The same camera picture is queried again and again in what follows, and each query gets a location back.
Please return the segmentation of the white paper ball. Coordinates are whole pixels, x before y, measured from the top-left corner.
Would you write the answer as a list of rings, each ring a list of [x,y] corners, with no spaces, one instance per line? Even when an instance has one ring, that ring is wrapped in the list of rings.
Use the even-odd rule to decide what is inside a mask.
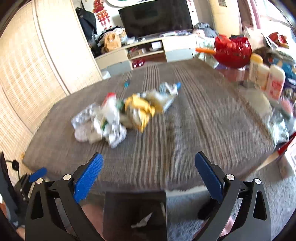
[[[110,148],[114,149],[126,138],[126,128],[119,124],[107,124],[103,131],[103,137],[108,142]]]

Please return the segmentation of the red cap plastic bottle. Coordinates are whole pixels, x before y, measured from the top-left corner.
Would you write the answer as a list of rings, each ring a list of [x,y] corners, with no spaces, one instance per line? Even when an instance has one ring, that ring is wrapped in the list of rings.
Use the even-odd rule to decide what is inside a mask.
[[[106,118],[107,122],[110,124],[119,123],[120,121],[119,109],[116,106],[116,104],[117,104],[116,94],[114,92],[110,92],[105,97],[101,106],[102,114]]]

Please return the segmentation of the yellow wrapper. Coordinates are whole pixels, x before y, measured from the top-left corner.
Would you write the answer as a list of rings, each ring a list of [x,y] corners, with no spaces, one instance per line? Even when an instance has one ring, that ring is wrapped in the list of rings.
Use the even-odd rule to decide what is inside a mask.
[[[153,118],[156,110],[149,102],[136,94],[125,100],[125,113],[135,129],[144,132],[150,118]]]

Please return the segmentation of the white printed paper packet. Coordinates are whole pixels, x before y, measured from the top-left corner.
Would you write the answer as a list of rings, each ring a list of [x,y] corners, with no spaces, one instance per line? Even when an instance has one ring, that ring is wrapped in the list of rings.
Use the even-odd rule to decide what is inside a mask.
[[[174,102],[178,96],[177,92],[170,94],[169,92],[160,93],[157,90],[150,90],[140,95],[143,99],[149,102],[155,108],[156,113],[164,113]]]

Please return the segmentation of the white green printed bag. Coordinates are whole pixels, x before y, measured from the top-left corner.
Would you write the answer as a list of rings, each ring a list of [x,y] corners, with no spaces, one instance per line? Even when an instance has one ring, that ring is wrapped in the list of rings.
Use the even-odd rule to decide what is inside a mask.
[[[98,138],[102,140],[105,138],[106,140],[109,138],[110,135],[110,126],[113,117],[109,111],[106,109],[96,109],[94,111],[94,118],[93,118],[93,127],[98,135]]]

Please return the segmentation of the black trash bin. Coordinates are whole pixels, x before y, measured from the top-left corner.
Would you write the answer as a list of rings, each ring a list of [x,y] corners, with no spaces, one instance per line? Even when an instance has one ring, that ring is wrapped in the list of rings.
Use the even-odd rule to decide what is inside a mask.
[[[167,240],[167,196],[161,192],[105,194],[105,240]]]

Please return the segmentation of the pink dotted cloth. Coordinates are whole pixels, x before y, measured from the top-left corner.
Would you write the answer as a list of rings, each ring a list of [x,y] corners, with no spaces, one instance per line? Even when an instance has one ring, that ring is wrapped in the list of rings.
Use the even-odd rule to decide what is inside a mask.
[[[80,126],[74,132],[75,139],[79,142],[93,142],[95,137],[93,136],[93,129],[89,126]]]

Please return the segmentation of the woven folding screen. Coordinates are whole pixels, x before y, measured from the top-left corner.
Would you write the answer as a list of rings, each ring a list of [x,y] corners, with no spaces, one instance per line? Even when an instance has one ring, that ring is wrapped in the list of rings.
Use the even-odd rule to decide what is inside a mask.
[[[1,34],[1,151],[19,159],[60,99],[102,80],[72,1],[29,1]]]

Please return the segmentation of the plaid grey tablecloth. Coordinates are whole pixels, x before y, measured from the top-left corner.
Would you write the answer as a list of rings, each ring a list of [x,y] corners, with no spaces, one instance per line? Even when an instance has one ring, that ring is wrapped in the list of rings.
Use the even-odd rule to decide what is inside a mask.
[[[143,133],[128,130],[114,149],[105,141],[75,139],[71,120],[88,105],[102,103],[110,92],[127,98],[162,82],[181,82],[181,88]],[[138,68],[61,99],[35,133],[23,163],[31,170],[45,167],[48,178],[58,180],[99,152],[104,163],[95,192],[186,190],[203,183],[194,164],[199,151],[224,172],[244,178],[274,148],[270,131],[249,102],[221,73],[195,58]]]

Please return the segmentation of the small blue cap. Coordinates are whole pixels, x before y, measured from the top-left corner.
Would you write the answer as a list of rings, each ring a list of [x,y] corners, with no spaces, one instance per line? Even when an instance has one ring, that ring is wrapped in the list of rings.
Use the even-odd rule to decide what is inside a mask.
[[[130,79],[126,80],[125,83],[124,83],[124,87],[125,88],[128,88],[130,85]]]

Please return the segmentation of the pink white lotion bottle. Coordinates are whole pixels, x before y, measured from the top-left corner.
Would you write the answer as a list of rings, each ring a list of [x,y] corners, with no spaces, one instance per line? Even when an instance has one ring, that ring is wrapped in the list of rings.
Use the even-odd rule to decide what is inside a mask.
[[[284,83],[284,70],[281,67],[272,64],[269,68],[268,81],[265,91],[267,97],[272,101],[278,101],[280,99]]]

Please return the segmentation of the white cream lotion bottle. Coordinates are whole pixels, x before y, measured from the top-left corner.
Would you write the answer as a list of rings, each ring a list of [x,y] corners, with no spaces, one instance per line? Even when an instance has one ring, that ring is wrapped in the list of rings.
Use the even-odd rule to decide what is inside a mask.
[[[257,67],[257,73],[255,77],[255,88],[261,91],[266,91],[266,86],[269,77],[269,66],[265,64],[259,64]]]

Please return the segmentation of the white blue small wrapper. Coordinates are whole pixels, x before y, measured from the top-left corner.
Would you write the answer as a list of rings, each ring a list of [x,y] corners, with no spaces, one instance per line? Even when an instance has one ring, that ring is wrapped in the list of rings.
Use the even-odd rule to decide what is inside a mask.
[[[159,86],[159,92],[161,94],[178,95],[178,90],[181,88],[181,82],[170,85],[167,82],[163,82]]]

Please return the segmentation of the yellow plush toy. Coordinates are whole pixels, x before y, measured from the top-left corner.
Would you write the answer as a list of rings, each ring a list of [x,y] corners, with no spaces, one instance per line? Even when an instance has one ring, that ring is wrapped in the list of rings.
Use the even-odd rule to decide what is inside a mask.
[[[121,48],[121,39],[116,33],[110,32],[104,37],[104,49],[106,52]]]

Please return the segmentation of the yellow cap lotion bottle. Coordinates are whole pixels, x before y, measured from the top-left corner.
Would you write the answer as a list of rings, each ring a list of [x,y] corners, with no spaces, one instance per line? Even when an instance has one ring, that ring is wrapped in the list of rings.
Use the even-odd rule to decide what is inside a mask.
[[[248,80],[255,83],[257,77],[258,66],[263,63],[263,58],[256,53],[252,53],[250,56],[250,68]]]

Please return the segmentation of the red plastic basket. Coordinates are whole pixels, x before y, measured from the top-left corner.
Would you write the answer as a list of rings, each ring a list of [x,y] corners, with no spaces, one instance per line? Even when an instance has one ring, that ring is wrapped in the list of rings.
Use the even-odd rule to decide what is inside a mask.
[[[252,48],[246,37],[229,39],[224,35],[215,38],[214,58],[222,65],[234,69],[242,68],[249,64]]]

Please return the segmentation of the white tv cabinet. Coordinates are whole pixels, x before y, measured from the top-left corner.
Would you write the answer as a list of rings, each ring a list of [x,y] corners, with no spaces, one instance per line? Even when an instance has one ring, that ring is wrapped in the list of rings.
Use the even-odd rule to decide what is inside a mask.
[[[175,62],[194,57],[197,48],[196,35],[152,38],[117,48],[95,58],[100,70],[111,74],[133,70],[137,61]]]

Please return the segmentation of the black television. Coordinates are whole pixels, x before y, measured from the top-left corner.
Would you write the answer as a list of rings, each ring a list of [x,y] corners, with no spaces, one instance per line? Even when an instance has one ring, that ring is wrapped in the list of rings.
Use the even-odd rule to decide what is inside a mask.
[[[193,28],[186,1],[144,1],[118,12],[129,37]]]

